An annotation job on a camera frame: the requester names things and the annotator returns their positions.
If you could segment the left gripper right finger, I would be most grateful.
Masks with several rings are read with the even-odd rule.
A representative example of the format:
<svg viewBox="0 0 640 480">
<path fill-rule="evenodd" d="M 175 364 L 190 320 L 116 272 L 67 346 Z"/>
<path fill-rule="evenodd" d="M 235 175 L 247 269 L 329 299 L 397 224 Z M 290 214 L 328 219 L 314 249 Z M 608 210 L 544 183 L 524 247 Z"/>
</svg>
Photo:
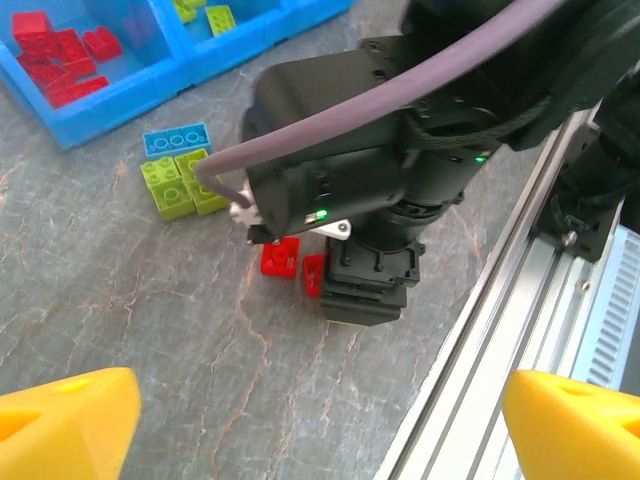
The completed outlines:
<svg viewBox="0 0 640 480">
<path fill-rule="evenodd" d="M 518 370 L 502 413 L 525 480 L 640 480 L 640 397 Z"/>
</svg>

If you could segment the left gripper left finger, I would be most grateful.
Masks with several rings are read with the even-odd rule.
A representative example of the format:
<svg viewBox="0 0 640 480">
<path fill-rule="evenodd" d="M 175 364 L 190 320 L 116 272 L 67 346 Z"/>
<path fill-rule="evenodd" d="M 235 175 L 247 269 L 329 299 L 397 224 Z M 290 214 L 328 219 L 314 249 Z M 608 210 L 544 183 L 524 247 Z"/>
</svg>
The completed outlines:
<svg viewBox="0 0 640 480">
<path fill-rule="evenodd" d="M 119 480 L 140 413 L 126 367 L 0 395 L 0 480 Z"/>
</svg>

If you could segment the small red lego brick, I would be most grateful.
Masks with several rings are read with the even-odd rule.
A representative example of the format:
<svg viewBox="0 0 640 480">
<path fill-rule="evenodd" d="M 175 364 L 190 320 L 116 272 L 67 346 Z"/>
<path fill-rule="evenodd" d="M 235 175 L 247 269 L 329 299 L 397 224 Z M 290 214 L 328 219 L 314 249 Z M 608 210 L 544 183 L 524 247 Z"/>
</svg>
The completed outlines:
<svg viewBox="0 0 640 480">
<path fill-rule="evenodd" d="M 260 270 L 265 276 L 294 279 L 298 271 L 300 239 L 284 237 L 262 248 Z"/>
</svg>

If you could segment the long lime green lego brick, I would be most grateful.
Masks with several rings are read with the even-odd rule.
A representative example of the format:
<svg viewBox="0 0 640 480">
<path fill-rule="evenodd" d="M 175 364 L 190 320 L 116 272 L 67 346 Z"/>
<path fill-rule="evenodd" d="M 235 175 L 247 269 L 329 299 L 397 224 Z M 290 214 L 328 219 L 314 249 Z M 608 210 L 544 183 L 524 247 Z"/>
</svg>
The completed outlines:
<svg viewBox="0 0 640 480">
<path fill-rule="evenodd" d="M 184 181 L 187 191 L 194 202 L 196 212 L 200 216 L 208 215 L 227 208 L 230 202 L 201 185 L 194 176 L 195 165 L 209 155 L 204 149 L 194 150 L 174 158 L 174 162 Z"/>
</svg>

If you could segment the blue plastic bin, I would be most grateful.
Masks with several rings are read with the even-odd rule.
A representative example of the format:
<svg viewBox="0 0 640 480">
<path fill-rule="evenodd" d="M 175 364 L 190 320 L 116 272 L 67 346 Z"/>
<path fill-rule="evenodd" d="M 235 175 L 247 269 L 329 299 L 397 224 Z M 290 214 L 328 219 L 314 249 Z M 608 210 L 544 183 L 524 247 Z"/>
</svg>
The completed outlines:
<svg viewBox="0 0 640 480">
<path fill-rule="evenodd" d="M 182 24 L 171 0 L 153 0 L 166 17 L 170 42 L 185 57 L 184 75 L 197 85 L 261 55 L 351 8 L 356 0 L 207 0 L 196 19 Z M 211 33 L 204 8 L 229 5 L 236 27 Z"/>
<path fill-rule="evenodd" d="M 123 54 L 97 65 L 109 84 L 59 109 L 53 108 L 16 60 L 16 13 L 44 12 L 54 30 L 79 35 L 102 26 Z M 81 145 L 173 97 L 184 85 L 178 73 L 185 53 L 174 28 L 171 0 L 0 0 L 0 92 L 40 120 L 63 148 Z"/>
</svg>

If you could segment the long blue lego brick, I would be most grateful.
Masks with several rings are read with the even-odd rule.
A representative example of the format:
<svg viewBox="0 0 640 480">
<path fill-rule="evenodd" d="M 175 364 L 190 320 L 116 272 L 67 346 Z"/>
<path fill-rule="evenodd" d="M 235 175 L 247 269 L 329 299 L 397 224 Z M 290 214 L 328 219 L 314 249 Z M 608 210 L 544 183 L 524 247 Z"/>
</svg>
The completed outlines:
<svg viewBox="0 0 640 480">
<path fill-rule="evenodd" d="M 204 123 L 195 123 L 143 134 L 145 156 L 149 160 L 175 157 L 195 150 L 213 152 Z"/>
</svg>

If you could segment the small lime green lego brick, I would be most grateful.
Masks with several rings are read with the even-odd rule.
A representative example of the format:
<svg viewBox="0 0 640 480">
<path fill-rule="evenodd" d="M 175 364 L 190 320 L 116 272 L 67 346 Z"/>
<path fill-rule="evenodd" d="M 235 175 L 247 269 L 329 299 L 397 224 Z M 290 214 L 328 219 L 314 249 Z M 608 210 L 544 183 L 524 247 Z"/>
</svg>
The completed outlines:
<svg viewBox="0 0 640 480">
<path fill-rule="evenodd" d="M 174 158 L 168 156 L 146 161 L 140 166 L 140 170 L 148 189 L 181 177 Z"/>
<path fill-rule="evenodd" d="M 152 186 L 151 195 L 163 221 L 169 222 L 195 211 L 195 204 L 182 179 Z"/>
</svg>

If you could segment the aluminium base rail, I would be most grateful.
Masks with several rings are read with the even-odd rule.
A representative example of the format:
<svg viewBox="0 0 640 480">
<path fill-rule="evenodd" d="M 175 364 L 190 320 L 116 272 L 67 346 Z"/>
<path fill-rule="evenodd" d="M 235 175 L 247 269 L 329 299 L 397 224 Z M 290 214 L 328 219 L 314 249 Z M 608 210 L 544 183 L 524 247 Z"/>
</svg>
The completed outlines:
<svg viewBox="0 0 640 480">
<path fill-rule="evenodd" d="M 501 416 L 511 371 L 546 367 L 557 339 L 592 297 L 594 262 L 539 238 L 534 223 L 564 162 L 592 141 L 592 112 L 573 115 L 545 144 L 505 229 L 403 420 L 374 480 L 505 480 L 517 459 Z"/>
</svg>

